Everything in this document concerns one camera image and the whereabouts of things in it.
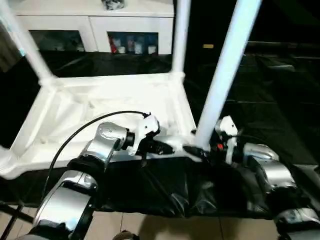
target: cabinet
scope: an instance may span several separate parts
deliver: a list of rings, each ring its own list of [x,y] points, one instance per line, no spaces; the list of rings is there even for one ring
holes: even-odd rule
[[[11,0],[40,50],[171,54],[172,0],[126,0],[105,10],[101,0]]]
[[[97,51],[88,16],[24,15],[18,19],[40,50]]]

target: floor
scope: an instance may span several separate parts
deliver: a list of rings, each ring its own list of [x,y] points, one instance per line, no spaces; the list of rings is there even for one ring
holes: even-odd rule
[[[34,216],[35,208],[25,207],[24,213]],[[10,216],[0,213],[0,234]],[[15,239],[28,233],[31,224],[18,219],[7,238]],[[141,240],[277,240],[272,221],[230,217],[165,218],[140,213],[95,212],[86,240],[112,240],[122,230],[140,236]]]

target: white plastic cart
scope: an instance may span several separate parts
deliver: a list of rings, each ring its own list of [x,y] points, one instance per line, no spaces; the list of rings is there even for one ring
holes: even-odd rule
[[[20,26],[6,0],[0,0],[1,20],[20,52],[26,55],[41,85],[7,157],[0,160],[0,176],[13,179],[26,171],[49,168],[58,148],[75,130],[99,115],[115,111],[151,112],[159,120],[161,134],[183,136],[190,144],[206,148],[261,1],[237,1],[196,136],[191,137],[190,132],[196,125],[183,87],[191,0],[178,1],[171,72],[71,78],[59,78],[50,72],[29,32]],[[128,114],[105,121],[132,129],[139,119]],[[67,145],[56,162],[56,168],[65,167],[70,159],[78,156],[93,138],[98,124],[88,127]],[[114,161],[131,159],[125,153],[114,157]]]

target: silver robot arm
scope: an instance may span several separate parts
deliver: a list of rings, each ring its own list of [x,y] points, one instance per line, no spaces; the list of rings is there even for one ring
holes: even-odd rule
[[[241,166],[254,173],[279,239],[320,239],[320,218],[278,154],[263,144],[237,144],[238,130],[230,117],[219,121],[216,130],[220,139],[225,138],[225,162],[235,169]]]
[[[128,149],[135,154],[141,140],[160,132],[153,115],[143,119],[136,130],[112,122],[101,123],[81,154],[45,196],[37,210],[33,228],[23,240],[82,240],[88,231],[95,197],[114,151]]]

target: black tablecloth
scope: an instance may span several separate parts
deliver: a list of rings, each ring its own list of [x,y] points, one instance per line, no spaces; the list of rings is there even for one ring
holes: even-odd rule
[[[163,73],[171,68],[170,56],[42,54],[59,77]],[[246,55],[222,112],[223,116],[232,116],[243,134],[266,141],[315,204],[320,191],[319,176],[314,171],[320,160],[318,66],[317,59]],[[196,122],[215,67],[202,64],[187,71],[184,86]],[[8,91],[1,97],[9,106],[1,126],[2,145],[10,146],[21,127],[39,90],[37,81],[25,59],[4,75]],[[64,171],[64,168],[54,170],[51,186]],[[46,176],[47,170],[39,170],[26,172],[14,180],[0,179],[0,200],[37,207]],[[226,165],[210,168],[188,158],[151,159],[146,164],[115,162],[109,165],[104,182],[99,195],[101,211],[169,217],[269,218],[255,177],[245,168],[239,171]]]

